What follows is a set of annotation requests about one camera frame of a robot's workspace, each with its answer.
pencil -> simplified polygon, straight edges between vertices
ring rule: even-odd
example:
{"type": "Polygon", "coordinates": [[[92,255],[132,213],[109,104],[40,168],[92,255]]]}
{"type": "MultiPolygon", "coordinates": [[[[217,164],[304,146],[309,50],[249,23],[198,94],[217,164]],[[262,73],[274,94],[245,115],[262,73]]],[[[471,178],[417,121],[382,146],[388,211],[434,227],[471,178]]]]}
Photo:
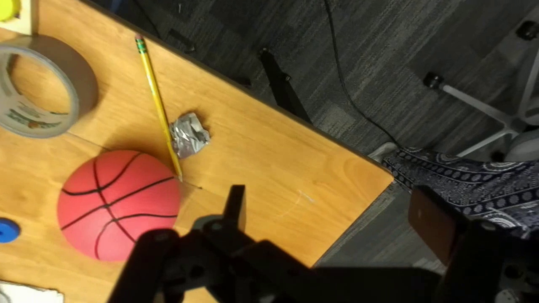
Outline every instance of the pencil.
{"type": "Polygon", "coordinates": [[[146,80],[147,80],[147,85],[149,85],[149,90],[151,90],[151,99],[154,102],[158,122],[159,122],[161,132],[163,132],[164,141],[166,141],[166,147],[168,147],[168,152],[169,152],[169,158],[171,158],[173,169],[174,169],[178,179],[181,179],[183,174],[181,174],[179,159],[174,154],[173,146],[171,146],[171,134],[169,134],[169,127],[168,127],[168,117],[166,117],[166,110],[164,110],[164,105],[163,105],[161,92],[159,92],[156,78],[154,78],[154,72],[152,72],[152,65],[151,65],[151,58],[149,58],[149,53],[147,53],[146,41],[144,41],[144,38],[141,35],[136,35],[134,36],[134,43],[136,43],[136,50],[137,50],[137,53],[141,57],[141,63],[142,63],[144,72],[146,72],[146,80]]]}

mini basketball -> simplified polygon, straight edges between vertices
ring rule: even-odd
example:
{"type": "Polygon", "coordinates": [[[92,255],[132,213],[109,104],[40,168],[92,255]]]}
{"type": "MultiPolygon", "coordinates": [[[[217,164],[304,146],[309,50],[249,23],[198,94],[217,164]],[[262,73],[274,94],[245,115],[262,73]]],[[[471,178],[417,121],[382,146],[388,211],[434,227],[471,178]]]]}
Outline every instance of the mini basketball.
{"type": "Polygon", "coordinates": [[[67,242],[102,260],[124,260],[149,228],[171,227],[179,183],[159,159],[132,151],[102,152],[63,183],[56,220],[67,242]]]}

tape roll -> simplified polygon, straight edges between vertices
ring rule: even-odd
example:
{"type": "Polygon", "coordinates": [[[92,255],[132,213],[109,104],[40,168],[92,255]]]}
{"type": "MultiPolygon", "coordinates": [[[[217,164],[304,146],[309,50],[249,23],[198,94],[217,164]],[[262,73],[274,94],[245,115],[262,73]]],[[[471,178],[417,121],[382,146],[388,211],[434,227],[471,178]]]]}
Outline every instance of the tape roll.
{"type": "Polygon", "coordinates": [[[80,114],[94,107],[97,82],[88,63],[72,46],[51,36],[14,36],[0,43],[0,126],[30,137],[56,136],[80,114]],[[35,105],[14,87],[8,73],[13,55],[38,60],[62,82],[68,97],[68,112],[35,105]]]}

black and white cloth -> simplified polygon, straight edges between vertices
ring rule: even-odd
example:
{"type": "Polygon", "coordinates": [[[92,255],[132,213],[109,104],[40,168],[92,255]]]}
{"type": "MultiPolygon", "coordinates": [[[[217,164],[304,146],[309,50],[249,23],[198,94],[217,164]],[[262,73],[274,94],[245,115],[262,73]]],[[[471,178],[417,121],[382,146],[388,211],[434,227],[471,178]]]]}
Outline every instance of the black and white cloth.
{"type": "Polygon", "coordinates": [[[425,184],[469,218],[486,218],[520,237],[539,230],[539,161],[483,163],[402,147],[382,164],[398,183],[425,184]]]}

wooden table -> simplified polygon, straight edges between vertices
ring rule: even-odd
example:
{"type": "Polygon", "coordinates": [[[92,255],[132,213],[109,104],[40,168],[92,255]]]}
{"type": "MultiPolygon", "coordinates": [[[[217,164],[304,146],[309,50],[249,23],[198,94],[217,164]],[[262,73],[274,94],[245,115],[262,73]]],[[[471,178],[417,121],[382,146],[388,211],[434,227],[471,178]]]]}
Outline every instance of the wooden table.
{"type": "MultiPolygon", "coordinates": [[[[16,242],[0,245],[0,277],[60,289],[70,303],[104,301],[120,264],[88,259],[65,242],[55,218],[62,181],[104,149],[168,156],[134,31],[75,0],[40,1],[38,16],[38,33],[68,43],[90,63],[99,104],[56,137],[0,129],[0,213],[21,225],[16,242]]],[[[196,216],[218,213],[228,186],[243,183],[245,232],[313,264],[392,181],[370,161],[225,80],[151,41],[147,46],[168,115],[195,110],[211,134],[208,146],[183,161],[181,233],[196,216]]],[[[19,65],[13,77],[30,99],[60,95],[43,70],[19,65]]]]}

